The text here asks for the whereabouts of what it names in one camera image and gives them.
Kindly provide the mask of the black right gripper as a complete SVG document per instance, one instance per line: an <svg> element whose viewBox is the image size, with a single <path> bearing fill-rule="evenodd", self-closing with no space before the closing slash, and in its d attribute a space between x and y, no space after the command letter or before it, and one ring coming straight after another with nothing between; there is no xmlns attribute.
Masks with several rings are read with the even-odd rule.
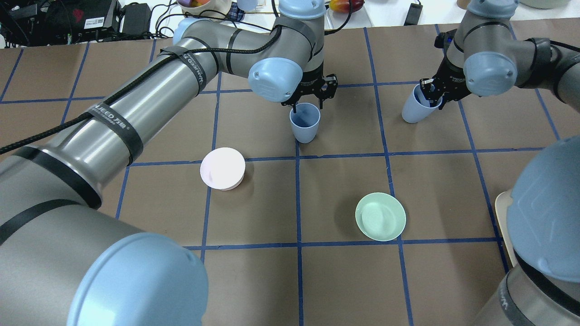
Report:
<svg viewBox="0 0 580 326"><path fill-rule="evenodd" d="M456 32L456 29L441 32L435 38L434 46L443 50L444 57L433 77L422 78L419 81L425 106L439 107L443 101L439 107L442 109L446 103L460 101L472 94L467 87L463 69L448 58L448 50L454 44Z"/></svg>

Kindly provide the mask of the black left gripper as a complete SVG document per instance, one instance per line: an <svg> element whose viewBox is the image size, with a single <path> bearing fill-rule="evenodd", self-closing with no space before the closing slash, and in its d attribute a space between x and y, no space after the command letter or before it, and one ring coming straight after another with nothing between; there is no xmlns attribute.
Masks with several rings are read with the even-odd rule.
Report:
<svg viewBox="0 0 580 326"><path fill-rule="evenodd" d="M292 106L292 113L297 114L298 101L300 98L306 95L314 95L319 100L318 108L322 110L324 108L324 102L327 99L335 97L338 86L339 81L336 74L324 75L324 64L322 62L314 70L303 73L302 80L299 82L294 93L290 96L290 99L281 102L281 105Z"/></svg>

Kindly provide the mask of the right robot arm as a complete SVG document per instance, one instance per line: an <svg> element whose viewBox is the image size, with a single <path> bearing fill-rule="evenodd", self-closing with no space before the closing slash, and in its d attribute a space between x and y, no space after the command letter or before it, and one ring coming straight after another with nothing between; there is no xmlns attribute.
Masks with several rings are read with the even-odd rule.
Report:
<svg viewBox="0 0 580 326"><path fill-rule="evenodd" d="M579 47L516 39L518 0L471 0L442 28L430 112L458 104L491 171L493 225L509 271L471 326L579 324Z"/></svg>

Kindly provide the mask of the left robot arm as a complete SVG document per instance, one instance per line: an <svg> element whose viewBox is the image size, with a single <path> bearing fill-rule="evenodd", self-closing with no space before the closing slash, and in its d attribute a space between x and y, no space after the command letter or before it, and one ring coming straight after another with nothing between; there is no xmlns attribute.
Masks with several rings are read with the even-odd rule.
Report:
<svg viewBox="0 0 580 326"><path fill-rule="evenodd" d="M220 72L292 99L324 62L323 0L280 0L269 34L187 17L171 46L78 118L3 148L3 326L200 326L201 259L99 211L102 191Z"/></svg>

